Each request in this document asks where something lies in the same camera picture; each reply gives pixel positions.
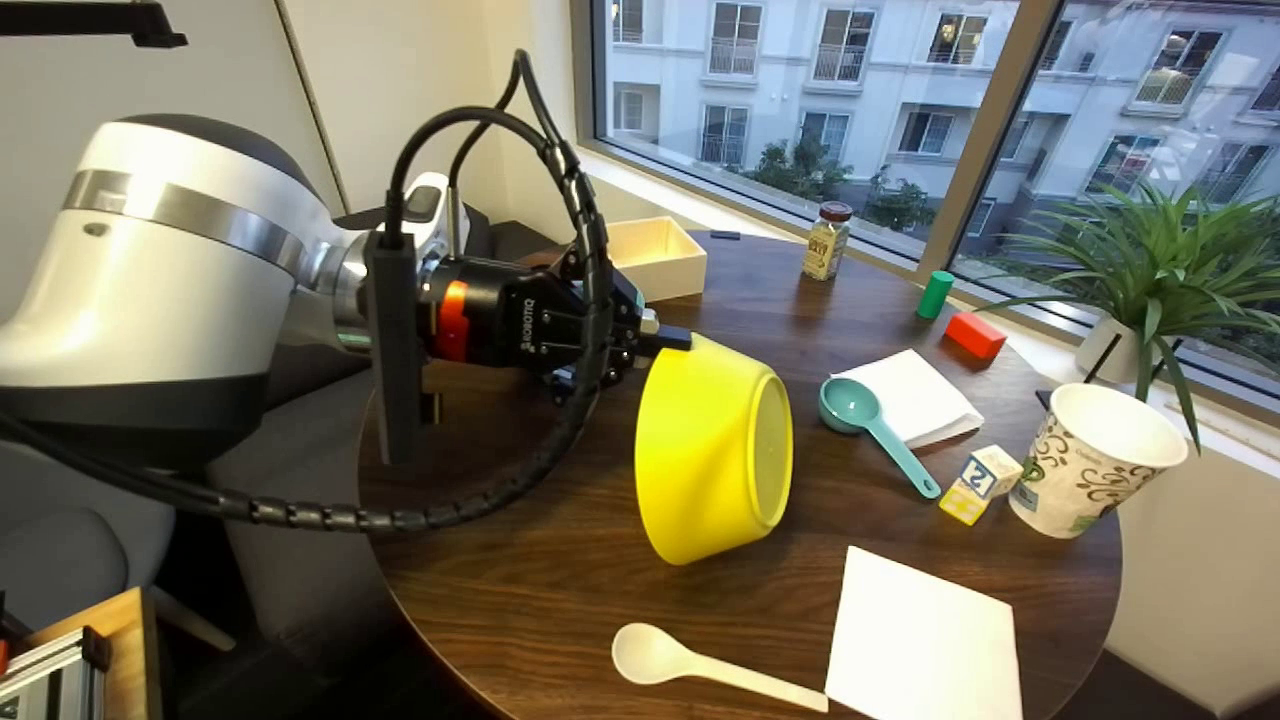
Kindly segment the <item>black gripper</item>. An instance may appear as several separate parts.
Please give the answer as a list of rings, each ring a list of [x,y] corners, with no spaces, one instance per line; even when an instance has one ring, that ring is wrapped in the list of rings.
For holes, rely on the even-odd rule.
[[[617,385],[639,356],[639,294],[629,277],[608,277],[613,348],[603,380]],[[487,367],[572,371],[582,356],[586,296],[558,268],[467,264],[464,268],[464,361]],[[643,337],[643,352],[689,352],[692,334],[662,326]]]

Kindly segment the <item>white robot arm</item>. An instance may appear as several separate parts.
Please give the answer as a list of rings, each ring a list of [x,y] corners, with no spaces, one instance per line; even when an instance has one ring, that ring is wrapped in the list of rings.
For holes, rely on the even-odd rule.
[[[109,122],[0,330],[4,434],[56,459],[203,466],[255,434],[282,343],[329,343],[376,367],[380,454],[401,466],[428,421],[432,361],[530,367],[593,395],[689,348],[613,268],[586,177],[566,154],[547,172],[574,246],[553,268],[519,268],[467,252],[444,172],[401,172],[385,215],[347,230],[246,129]]]

